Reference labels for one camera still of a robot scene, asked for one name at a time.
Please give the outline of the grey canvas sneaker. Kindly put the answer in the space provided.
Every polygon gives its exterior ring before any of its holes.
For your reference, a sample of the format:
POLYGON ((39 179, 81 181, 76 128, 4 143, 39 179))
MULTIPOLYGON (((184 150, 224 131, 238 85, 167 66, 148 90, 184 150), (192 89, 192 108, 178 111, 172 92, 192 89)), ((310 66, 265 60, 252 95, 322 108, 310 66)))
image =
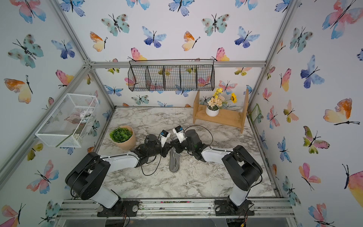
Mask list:
POLYGON ((169 170, 172 173, 177 173, 180 169, 180 154, 176 152, 175 148, 170 150, 169 170))

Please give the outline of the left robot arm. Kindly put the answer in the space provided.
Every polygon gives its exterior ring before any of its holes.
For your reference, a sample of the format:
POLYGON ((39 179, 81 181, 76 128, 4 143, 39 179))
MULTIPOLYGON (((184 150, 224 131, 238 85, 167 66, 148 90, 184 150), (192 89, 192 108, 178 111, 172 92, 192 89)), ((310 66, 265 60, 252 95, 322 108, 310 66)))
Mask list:
POLYGON ((88 153, 67 175, 65 183, 82 200, 93 200, 111 209, 119 201, 119 196, 103 186, 108 173, 127 168, 142 167, 150 157, 166 157, 171 145, 167 142, 170 133, 163 130, 159 136, 150 134, 144 143, 121 155, 100 156, 88 153))

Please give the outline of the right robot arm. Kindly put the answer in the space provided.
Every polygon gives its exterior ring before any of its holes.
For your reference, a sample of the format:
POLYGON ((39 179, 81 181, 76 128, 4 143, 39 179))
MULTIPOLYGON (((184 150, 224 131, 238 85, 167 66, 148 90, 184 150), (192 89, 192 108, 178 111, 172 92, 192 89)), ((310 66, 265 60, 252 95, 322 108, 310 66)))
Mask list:
POLYGON ((176 173, 180 168, 180 154, 188 151, 197 160, 224 165, 234 183, 228 201, 236 208, 246 204, 252 185, 262 177, 258 162, 241 145, 233 149, 212 148, 203 143, 195 130, 184 131, 181 126, 173 129, 176 139, 171 141, 174 151, 170 154, 169 169, 176 173))

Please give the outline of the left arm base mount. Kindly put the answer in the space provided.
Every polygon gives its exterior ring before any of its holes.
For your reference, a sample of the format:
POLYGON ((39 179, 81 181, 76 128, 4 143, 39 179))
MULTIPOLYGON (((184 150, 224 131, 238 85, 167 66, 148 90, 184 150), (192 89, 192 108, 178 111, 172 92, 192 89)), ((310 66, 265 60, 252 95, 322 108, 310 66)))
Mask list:
POLYGON ((119 199, 112 208, 102 206, 103 210, 97 213, 97 217, 136 217, 139 210, 140 201, 119 199))

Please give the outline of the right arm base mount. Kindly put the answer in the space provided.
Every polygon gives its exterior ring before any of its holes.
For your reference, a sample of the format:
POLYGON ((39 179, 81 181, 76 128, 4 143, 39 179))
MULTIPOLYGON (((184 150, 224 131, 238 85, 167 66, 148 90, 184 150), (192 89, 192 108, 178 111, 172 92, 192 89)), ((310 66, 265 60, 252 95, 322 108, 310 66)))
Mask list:
POLYGON ((229 198, 214 200, 214 210, 216 216, 254 216, 252 202, 245 200, 241 205, 235 205, 229 198))

